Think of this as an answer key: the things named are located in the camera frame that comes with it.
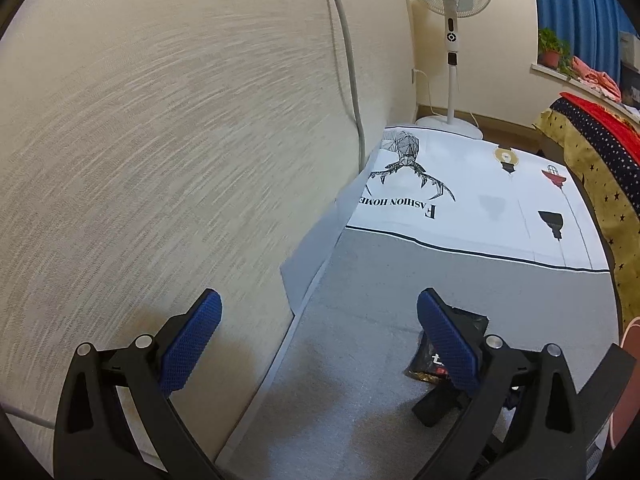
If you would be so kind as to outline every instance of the bedspread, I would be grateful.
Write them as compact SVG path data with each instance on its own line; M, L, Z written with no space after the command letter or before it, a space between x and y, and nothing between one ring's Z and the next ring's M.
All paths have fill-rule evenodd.
M602 106L563 92L535 124L564 148L614 256L623 327L640 316L640 139Z

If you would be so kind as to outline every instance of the fan base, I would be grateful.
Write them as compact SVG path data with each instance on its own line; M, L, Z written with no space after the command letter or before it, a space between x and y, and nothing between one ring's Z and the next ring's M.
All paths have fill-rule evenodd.
M453 119L453 124L447 124L447 118L441 115L432 115L418 119L416 123L423 128L431 128L432 130L440 130L441 132L449 132L450 134L462 135L470 139L482 140L482 132L473 124L467 123L462 119Z

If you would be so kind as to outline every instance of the metal screw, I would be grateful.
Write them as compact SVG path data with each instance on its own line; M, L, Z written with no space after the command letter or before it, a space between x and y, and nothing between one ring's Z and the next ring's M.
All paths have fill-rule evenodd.
M91 351L91 345L89 343L82 343L76 352L78 355L87 355Z
M497 335L490 335L490 336L487 336L486 338L487 346L494 348L496 350L498 348L502 348L503 343L504 341L502 341L502 339L500 339Z
M139 338L136 339L136 346L138 348L148 348L149 346L151 346L151 343L153 342L153 338L149 335L141 335Z
M562 350L556 344L551 343L546 347L546 351L549 352L553 357L560 357L562 355Z

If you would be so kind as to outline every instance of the pink towel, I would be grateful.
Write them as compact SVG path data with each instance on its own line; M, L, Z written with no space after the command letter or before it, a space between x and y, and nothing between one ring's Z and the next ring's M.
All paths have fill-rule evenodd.
M574 56L572 68L580 76L580 81L588 87L601 91L612 101L617 103L622 101L620 88L606 72L596 72L577 56Z

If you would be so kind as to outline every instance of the potted plant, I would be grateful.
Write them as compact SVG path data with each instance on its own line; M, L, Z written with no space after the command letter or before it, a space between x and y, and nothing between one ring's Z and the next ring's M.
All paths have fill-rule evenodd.
M560 40L550 28L538 31L538 62L569 78L575 77L571 45L568 41Z

